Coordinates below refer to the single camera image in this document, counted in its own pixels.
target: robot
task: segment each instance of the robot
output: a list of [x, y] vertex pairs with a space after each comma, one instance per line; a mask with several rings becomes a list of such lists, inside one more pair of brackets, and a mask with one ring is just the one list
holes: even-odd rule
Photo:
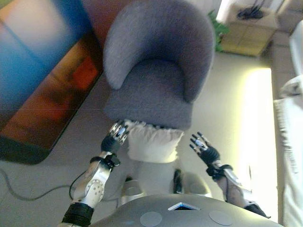
[[270, 221], [242, 187], [230, 165], [222, 165], [219, 152], [200, 132], [192, 135], [190, 147], [207, 165], [207, 173], [222, 189], [226, 202], [182, 193], [175, 172], [176, 194], [139, 196], [125, 200], [115, 212], [90, 225], [95, 206], [102, 200], [106, 181], [119, 166], [117, 151], [128, 135], [127, 126], [117, 121], [101, 143], [101, 154], [90, 160], [73, 200], [58, 227], [281, 227]]

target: white floor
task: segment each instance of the white floor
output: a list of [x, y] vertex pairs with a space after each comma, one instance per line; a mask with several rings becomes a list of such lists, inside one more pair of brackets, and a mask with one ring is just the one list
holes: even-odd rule
[[[249, 70], [260, 67], [261, 64], [256, 58], [217, 54], [211, 75], [195, 102], [192, 127], [178, 146], [178, 163], [161, 165], [131, 161], [127, 157], [125, 144], [118, 153], [122, 164], [112, 172], [106, 186], [105, 198], [112, 199], [119, 195], [120, 185], [127, 175], [139, 179], [148, 194], [169, 193], [174, 167], [178, 166], [183, 171], [199, 174], [210, 186], [213, 197], [222, 200], [222, 192], [205, 172], [206, 166], [189, 148], [189, 138], [192, 133], [203, 132], [221, 153], [222, 161], [232, 165], [236, 174], [247, 178], [248, 168], [242, 165], [245, 158], [244, 151], [241, 150], [243, 147], [240, 145], [243, 132], [239, 119], [242, 118], [243, 94], [246, 89], [245, 75]], [[38, 196], [52, 187], [70, 184], [87, 168], [90, 158], [99, 154], [100, 143], [112, 125], [112, 121], [102, 113], [107, 91], [108, 87], [104, 88], [104, 81], [100, 79], [49, 157], [42, 163], [25, 166], [0, 161], [0, 167], [8, 173], [12, 187], [17, 193], [28, 197]], [[254, 137], [246, 139], [246, 142], [248, 147], [263, 143]], [[275, 186], [260, 185], [260, 188], [275, 191], [272, 187]], [[269, 189], [264, 190], [265, 195], [270, 192]], [[67, 188], [51, 192], [34, 202], [17, 200], [8, 192], [0, 176], [0, 226], [55, 227], [62, 220], [69, 203]], [[276, 204], [268, 204], [267, 201], [261, 201], [259, 204], [275, 220]], [[115, 206], [115, 201], [100, 203], [95, 209], [92, 222], [108, 215]]]

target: black cable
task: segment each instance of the black cable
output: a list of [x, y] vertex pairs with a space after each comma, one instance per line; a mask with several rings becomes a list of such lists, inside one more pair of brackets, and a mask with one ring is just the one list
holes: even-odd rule
[[76, 182], [76, 180], [78, 180], [83, 174], [85, 174], [85, 172], [86, 172], [86, 170], [85, 170], [82, 174], [80, 174], [79, 176], [77, 176], [77, 178], [76, 178], [76, 179], [71, 183], [71, 185], [69, 186], [70, 189], [69, 189], [69, 191], [68, 191], [68, 194], [69, 194], [71, 200], [73, 200], [73, 198], [72, 198], [72, 196], [71, 196], [71, 188], [72, 188], [73, 184]]
[[13, 190], [13, 188], [11, 187], [11, 184], [10, 184], [10, 182], [9, 182], [9, 177], [8, 177], [7, 173], [6, 173], [3, 169], [1, 169], [1, 168], [0, 168], [0, 173], [1, 173], [1, 174], [3, 175], [3, 177], [4, 177], [5, 183], [6, 183], [7, 187], [8, 187], [8, 189], [9, 189], [9, 193], [10, 193], [12, 196], [14, 196], [16, 199], [22, 200], [22, 201], [35, 201], [35, 200], [38, 200], [38, 199], [42, 198], [43, 196], [47, 195], [48, 193], [50, 193], [50, 192], [52, 192], [52, 191], [54, 191], [54, 190], [57, 190], [57, 189], [60, 189], [60, 188], [68, 188], [68, 187], [70, 187], [70, 185], [66, 185], [66, 184], [65, 184], [65, 185], [60, 185], [60, 186], [57, 186], [57, 187], [55, 187], [55, 188], [52, 188], [52, 189], [48, 190], [47, 192], [43, 193], [42, 195], [40, 195], [40, 196], [38, 196], [38, 197], [35, 197], [35, 198], [28, 198], [28, 197], [23, 197], [23, 196], [17, 194], [17, 193]]

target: white cushion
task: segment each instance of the white cushion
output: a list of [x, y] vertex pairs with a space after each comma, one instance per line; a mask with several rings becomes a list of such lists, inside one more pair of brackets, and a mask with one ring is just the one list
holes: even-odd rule
[[145, 122], [129, 120], [125, 123], [129, 127], [127, 138], [130, 159], [152, 163], [169, 163], [176, 160], [176, 147], [184, 134], [182, 130], [161, 129]]

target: robotic arm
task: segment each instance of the robotic arm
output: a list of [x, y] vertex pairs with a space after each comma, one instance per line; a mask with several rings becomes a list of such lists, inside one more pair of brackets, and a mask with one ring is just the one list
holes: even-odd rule
[[101, 154], [90, 160], [84, 178], [76, 187], [74, 198], [58, 227], [88, 227], [95, 206], [102, 200], [105, 183], [115, 166], [116, 152], [128, 135], [127, 126], [116, 122], [101, 143]]
[[206, 171], [222, 189], [225, 201], [268, 218], [254, 200], [251, 191], [243, 188], [232, 167], [221, 163], [219, 152], [211, 146], [207, 138], [200, 132], [200, 138], [192, 136], [190, 140], [193, 144], [190, 147], [207, 165]]

